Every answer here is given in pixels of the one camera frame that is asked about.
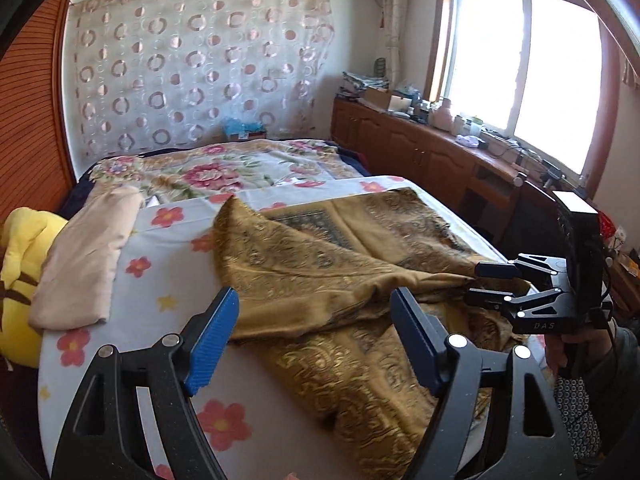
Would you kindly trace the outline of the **person's right hand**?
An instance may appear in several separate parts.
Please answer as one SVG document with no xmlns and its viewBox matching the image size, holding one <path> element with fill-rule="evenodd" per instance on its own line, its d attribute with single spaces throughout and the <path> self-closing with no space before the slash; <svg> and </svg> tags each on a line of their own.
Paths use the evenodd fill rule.
<svg viewBox="0 0 640 480">
<path fill-rule="evenodd" d="M 544 357 L 555 376 L 577 378 L 606 358 L 613 350 L 610 330 L 583 328 L 564 335 L 544 335 Z"/>
</svg>

